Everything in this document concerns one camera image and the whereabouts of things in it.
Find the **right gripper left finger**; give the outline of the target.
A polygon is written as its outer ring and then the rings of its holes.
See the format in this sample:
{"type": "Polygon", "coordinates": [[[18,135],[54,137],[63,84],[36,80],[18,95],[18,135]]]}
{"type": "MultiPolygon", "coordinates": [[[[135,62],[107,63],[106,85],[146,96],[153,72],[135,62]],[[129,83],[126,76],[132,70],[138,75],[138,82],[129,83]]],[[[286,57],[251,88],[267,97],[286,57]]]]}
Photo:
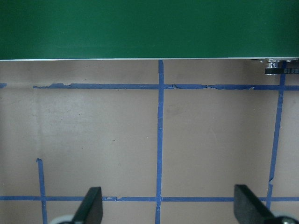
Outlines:
{"type": "Polygon", "coordinates": [[[100,224],[103,219],[101,187],[91,187],[76,211],[72,224],[100,224]]]}

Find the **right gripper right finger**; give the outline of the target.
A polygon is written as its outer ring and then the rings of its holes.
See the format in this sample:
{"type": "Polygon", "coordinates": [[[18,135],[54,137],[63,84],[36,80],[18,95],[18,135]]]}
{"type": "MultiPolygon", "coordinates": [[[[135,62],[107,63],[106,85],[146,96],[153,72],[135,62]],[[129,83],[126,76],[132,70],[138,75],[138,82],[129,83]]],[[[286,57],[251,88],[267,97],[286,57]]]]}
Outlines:
{"type": "Polygon", "coordinates": [[[276,219],[244,184],[234,186],[234,216],[239,224],[270,224],[276,219]]]}

